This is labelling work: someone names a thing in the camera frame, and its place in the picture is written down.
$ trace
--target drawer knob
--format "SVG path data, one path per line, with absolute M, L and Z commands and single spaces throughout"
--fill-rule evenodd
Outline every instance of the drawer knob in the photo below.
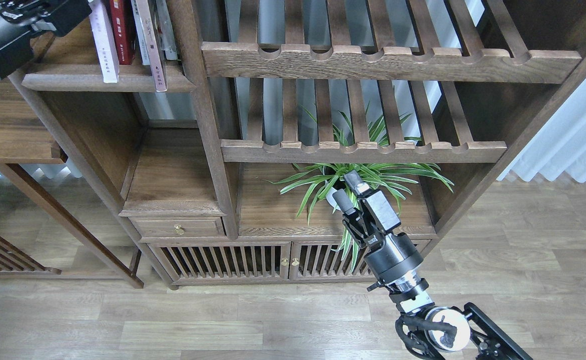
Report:
M 174 225 L 174 228 L 175 228 L 175 233 L 177 235 L 183 235 L 186 233 L 186 231 L 184 230 L 183 227 L 181 227 L 181 225 Z

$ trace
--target plant pot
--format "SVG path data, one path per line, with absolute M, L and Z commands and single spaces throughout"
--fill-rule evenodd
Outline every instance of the plant pot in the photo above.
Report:
M 333 174 L 335 174 L 335 171 L 332 168 L 324 167 L 324 168 L 322 168 L 322 173 L 324 175 L 333 175 Z M 333 185 L 333 187 L 331 187 L 331 189 L 329 190 L 329 193 L 326 195 L 326 201 L 328 201 L 329 204 L 337 211 L 339 211 L 339 207 L 337 206 L 337 203 L 335 202 L 335 199 L 332 196 L 334 193 L 336 193 L 340 189 L 346 189 L 346 184 L 341 180 L 337 180 L 335 182 L 335 185 Z

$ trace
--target wooden bookcase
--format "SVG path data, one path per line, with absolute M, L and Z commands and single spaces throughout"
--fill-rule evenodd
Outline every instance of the wooden bookcase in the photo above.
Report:
M 235 43 L 222 0 L 168 0 L 183 61 L 167 65 L 167 83 L 190 92 L 197 129 L 149 128 L 130 94 L 153 91 L 139 64 L 102 84 L 86 25 L 41 45 L 11 80 L 168 285 L 358 280 L 370 277 L 361 255 L 349 274 L 331 250 L 339 216 L 319 204 L 310 224 L 295 219 L 299 194 L 279 195 L 263 180 L 290 175 L 290 163 L 438 163 L 455 192 L 421 179 L 402 209 L 403 230 L 427 255 L 586 77 L 586 0 L 484 0 L 477 28 L 464 2 L 444 2 L 461 48 L 439 45 L 423 0 L 407 0 L 417 48 L 395 45 L 383 1 L 367 2 L 373 47 L 351 45 L 339 0 L 327 0 L 332 45 L 311 47 L 297 0 L 284 2 L 283 44 L 257 42 L 258 0 L 242 1 Z M 251 78 L 246 137 L 234 77 Z M 283 78 L 275 145 L 263 142 L 262 78 Z M 315 79 L 312 145 L 300 141 L 294 111 L 302 78 Z M 347 81 L 353 146 L 332 139 L 327 79 Z M 390 146 L 368 139 L 363 79 L 378 80 Z M 418 144 L 392 121 L 390 80 L 410 82 Z M 444 95 L 433 112 L 425 80 Z

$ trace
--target book spine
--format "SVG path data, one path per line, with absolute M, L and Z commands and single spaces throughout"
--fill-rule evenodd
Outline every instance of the book spine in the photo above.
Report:
M 179 53 L 166 0 L 157 0 L 157 16 L 160 20 L 162 50 L 166 54 L 166 60 L 177 60 Z
M 137 0 L 131 0 L 133 5 L 133 16 L 135 18 L 135 29 L 137 30 L 137 41 L 139 41 L 139 53 L 142 55 L 142 65 L 150 65 L 151 60 L 148 57 L 148 50 L 146 50 L 146 41 L 144 41 L 144 28 L 142 27 L 142 19 L 139 18 L 139 9 L 137 8 Z
M 120 65 L 132 64 L 135 55 L 133 44 L 131 43 L 129 13 L 130 0 L 110 0 L 110 15 L 113 21 L 115 46 L 117 47 Z
M 119 80 L 119 61 L 117 60 L 117 50 L 115 48 L 115 37 L 113 28 L 108 20 L 108 11 L 102 0 L 90 2 L 92 13 L 91 28 L 95 48 L 97 49 L 99 64 L 104 82 L 113 84 Z
M 148 57 L 151 61 L 151 75 L 153 76 L 153 80 L 155 80 L 155 90 L 157 92 L 164 92 L 168 90 L 168 87 L 166 85 L 166 73 L 162 55 L 160 55 L 160 47 L 157 44 L 153 13 L 151 13 L 148 0 L 136 1 L 137 9 L 139 9 L 139 17 L 142 22 L 142 30 L 144 30 L 146 50 L 148 50 Z

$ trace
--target potted plant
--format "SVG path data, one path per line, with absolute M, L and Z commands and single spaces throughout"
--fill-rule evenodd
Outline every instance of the potted plant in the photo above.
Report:
M 317 122 L 315 116 L 307 109 L 307 114 Z M 333 125 L 333 134 L 335 141 L 339 142 L 340 145 L 349 146 L 352 143 L 351 134 L 352 123 L 348 116 L 344 112 L 340 112 L 343 116 L 348 130 L 350 132 L 344 132 L 339 129 L 338 126 Z M 410 114 L 404 114 L 400 118 L 400 123 L 404 123 L 408 119 Z M 384 116 L 380 116 L 376 121 L 368 124 L 368 134 L 371 141 L 377 142 L 380 146 L 388 146 L 388 135 L 385 132 L 386 128 L 384 125 Z M 407 141 L 420 141 L 420 137 L 405 137 Z M 279 192 L 285 194 L 292 189 L 297 187 L 308 187 L 302 201 L 300 203 L 297 217 L 302 214 L 303 209 L 308 205 L 308 217 L 307 221 L 310 222 L 313 208 L 318 201 L 324 199 L 330 199 L 329 201 L 336 210 L 336 205 L 332 202 L 332 193 L 335 189 L 345 189 L 353 205 L 356 205 L 355 194 L 353 194 L 347 186 L 344 185 L 344 174 L 349 171 L 356 170 L 362 179 L 367 182 L 373 189 L 382 188 L 386 190 L 397 202 L 398 211 L 401 212 L 401 200 L 405 200 L 405 195 L 411 195 L 411 190 L 402 183 L 418 183 L 413 178 L 405 176 L 424 176 L 426 178 L 433 178 L 440 180 L 444 185 L 451 191 L 453 182 L 448 178 L 442 176 L 439 171 L 441 169 L 436 164 L 432 163 L 372 163 L 372 164 L 352 164 L 352 163 L 316 163 L 308 166 L 299 166 L 293 164 L 298 170 L 298 173 L 284 178 L 279 181 L 270 181 L 275 185 L 287 184 Z M 352 259 L 350 262 L 350 271 L 355 269 L 355 263 L 357 262 L 357 253 L 359 248 L 354 241 L 352 241 L 350 233 L 344 229 L 341 237 L 341 244 L 339 244 L 339 250 L 351 248 Z M 342 260 L 348 256 L 348 251 L 344 251 Z

